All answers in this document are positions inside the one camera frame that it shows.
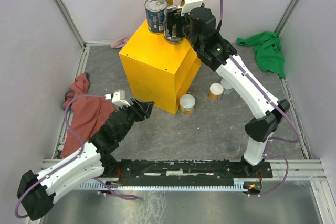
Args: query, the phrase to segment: white can lid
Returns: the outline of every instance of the white can lid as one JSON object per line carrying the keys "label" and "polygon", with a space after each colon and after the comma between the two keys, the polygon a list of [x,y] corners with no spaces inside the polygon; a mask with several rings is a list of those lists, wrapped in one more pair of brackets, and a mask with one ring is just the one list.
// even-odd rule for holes
{"label": "white can lid", "polygon": [[210,92],[214,95],[221,95],[224,92],[224,88],[219,83],[214,83],[210,86]]}
{"label": "white can lid", "polygon": [[196,100],[191,94],[184,94],[180,98],[180,105],[185,109],[191,109],[195,106]]}
{"label": "white can lid", "polygon": [[224,89],[231,89],[232,88],[232,85],[227,80],[225,80],[224,78],[221,80],[221,85],[223,86]]}

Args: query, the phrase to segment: yellow block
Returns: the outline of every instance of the yellow block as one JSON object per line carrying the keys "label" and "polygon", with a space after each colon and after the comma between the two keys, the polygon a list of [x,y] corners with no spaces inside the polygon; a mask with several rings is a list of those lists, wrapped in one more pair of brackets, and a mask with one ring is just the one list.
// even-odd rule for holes
{"label": "yellow block", "polygon": [[168,43],[163,34],[149,32],[147,21],[119,55],[134,97],[172,114],[201,66],[188,41]]}

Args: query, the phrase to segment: box top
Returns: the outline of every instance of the box top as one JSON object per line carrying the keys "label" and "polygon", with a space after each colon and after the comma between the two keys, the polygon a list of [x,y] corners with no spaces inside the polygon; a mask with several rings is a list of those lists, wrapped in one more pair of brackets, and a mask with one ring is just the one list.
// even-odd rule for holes
{"label": "box top", "polygon": [[119,54],[163,71],[176,73],[190,49],[186,39],[172,44],[164,39],[163,34],[151,33],[145,20]]}

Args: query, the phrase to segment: concrete floor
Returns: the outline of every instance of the concrete floor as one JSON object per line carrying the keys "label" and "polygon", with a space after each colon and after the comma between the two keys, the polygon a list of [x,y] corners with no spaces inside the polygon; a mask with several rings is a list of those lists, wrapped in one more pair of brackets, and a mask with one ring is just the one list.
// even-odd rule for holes
{"label": "concrete floor", "polygon": [[[234,44],[245,65],[279,100],[285,98],[277,74],[262,72],[256,64],[252,47]],[[126,99],[132,91],[123,70],[119,49],[91,46],[85,71],[90,73],[90,94],[113,93],[125,89]],[[243,99],[233,91],[219,101],[208,98],[212,83],[220,77],[202,65],[188,93],[196,99],[192,115],[176,115],[154,108],[149,119],[135,123],[112,155],[117,159],[240,159],[248,137],[244,125],[253,116]],[[295,139],[290,125],[283,120],[275,136]],[[268,155],[284,154],[288,159],[302,159],[299,144],[272,142]]]}

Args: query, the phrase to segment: pink cloth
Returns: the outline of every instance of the pink cloth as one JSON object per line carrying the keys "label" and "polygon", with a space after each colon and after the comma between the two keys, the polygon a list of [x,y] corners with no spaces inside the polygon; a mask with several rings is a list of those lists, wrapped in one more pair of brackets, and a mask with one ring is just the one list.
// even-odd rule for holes
{"label": "pink cloth", "polygon": [[112,48],[122,48],[126,43],[130,40],[131,36],[121,37],[119,39],[115,39],[111,42]]}

